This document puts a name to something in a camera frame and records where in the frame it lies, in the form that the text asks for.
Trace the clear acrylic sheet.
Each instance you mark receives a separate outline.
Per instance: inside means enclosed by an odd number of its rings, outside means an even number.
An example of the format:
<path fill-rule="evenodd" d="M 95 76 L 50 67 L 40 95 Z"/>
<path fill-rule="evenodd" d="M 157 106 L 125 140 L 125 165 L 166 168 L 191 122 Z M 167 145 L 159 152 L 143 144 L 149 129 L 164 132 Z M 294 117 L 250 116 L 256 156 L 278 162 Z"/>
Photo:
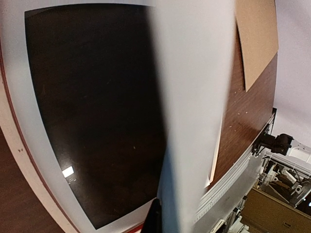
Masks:
<path fill-rule="evenodd" d="M 25 12 L 42 122 L 91 226 L 119 232 L 156 197 L 167 138 L 148 6 L 72 4 Z"/>

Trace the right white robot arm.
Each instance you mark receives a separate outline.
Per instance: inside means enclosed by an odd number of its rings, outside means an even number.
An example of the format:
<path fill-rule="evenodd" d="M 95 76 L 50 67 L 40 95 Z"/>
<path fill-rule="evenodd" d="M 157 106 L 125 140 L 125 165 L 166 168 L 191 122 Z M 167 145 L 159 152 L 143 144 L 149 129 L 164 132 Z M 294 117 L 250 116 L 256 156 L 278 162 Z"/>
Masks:
<path fill-rule="evenodd" d="M 261 148 L 269 149 L 271 153 L 294 157 L 306 163 L 311 162 L 311 148 L 284 133 L 277 137 L 267 133 L 261 134 L 252 146 L 252 154 L 258 155 Z"/>

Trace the white mat board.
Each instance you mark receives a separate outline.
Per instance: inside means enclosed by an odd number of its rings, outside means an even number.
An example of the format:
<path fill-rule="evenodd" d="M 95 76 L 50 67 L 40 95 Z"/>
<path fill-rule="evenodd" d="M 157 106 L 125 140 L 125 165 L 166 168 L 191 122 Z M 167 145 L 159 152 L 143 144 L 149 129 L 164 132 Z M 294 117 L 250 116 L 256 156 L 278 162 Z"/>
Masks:
<path fill-rule="evenodd" d="M 0 126 L 67 233 L 141 228 L 166 136 L 151 0 L 3 0 Z"/>

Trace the wooden picture frame red edge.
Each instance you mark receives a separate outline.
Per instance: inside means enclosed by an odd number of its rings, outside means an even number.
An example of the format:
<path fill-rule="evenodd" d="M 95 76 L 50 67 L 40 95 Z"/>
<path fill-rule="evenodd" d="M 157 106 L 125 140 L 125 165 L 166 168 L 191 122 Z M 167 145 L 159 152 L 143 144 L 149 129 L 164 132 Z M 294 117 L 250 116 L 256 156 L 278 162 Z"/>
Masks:
<path fill-rule="evenodd" d="M 18 168 L 34 194 L 61 229 L 67 233 L 104 233 L 95 230 L 69 187 L 72 168 L 62 169 L 54 156 L 37 105 L 29 67 L 17 66 L 9 74 L 4 59 L 0 65 L 0 126 Z M 119 232 L 139 228 L 152 200 L 136 214 L 126 217 Z"/>

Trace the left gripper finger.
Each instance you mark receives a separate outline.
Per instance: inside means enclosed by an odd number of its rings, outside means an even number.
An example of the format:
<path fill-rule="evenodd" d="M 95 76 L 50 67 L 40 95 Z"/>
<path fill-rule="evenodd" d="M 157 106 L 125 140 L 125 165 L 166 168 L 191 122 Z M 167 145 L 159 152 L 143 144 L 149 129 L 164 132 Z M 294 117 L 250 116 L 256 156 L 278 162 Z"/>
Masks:
<path fill-rule="evenodd" d="M 154 199 L 143 223 L 142 233 L 162 233 L 162 208 L 160 199 Z"/>

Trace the brown backing board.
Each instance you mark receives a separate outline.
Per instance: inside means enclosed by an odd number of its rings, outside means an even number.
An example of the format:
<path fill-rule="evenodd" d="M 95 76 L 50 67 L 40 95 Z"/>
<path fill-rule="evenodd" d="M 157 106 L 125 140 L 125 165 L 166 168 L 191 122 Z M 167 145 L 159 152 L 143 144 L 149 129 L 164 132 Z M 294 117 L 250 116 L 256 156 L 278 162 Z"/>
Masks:
<path fill-rule="evenodd" d="M 237 0 L 245 90 L 249 91 L 278 51 L 274 0 Z"/>

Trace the landscape photo print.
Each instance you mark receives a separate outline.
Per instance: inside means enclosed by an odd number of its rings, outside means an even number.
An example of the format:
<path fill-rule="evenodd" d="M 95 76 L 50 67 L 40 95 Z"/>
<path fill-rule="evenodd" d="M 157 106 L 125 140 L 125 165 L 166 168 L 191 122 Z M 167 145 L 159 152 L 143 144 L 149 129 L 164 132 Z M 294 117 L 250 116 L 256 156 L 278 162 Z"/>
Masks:
<path fill-rule="evenodd" d="M 167 149 L 162 230 L 190 233 L 211 175 L 232 71 L 233 0 L 155 0 L 149 19 Z"/>

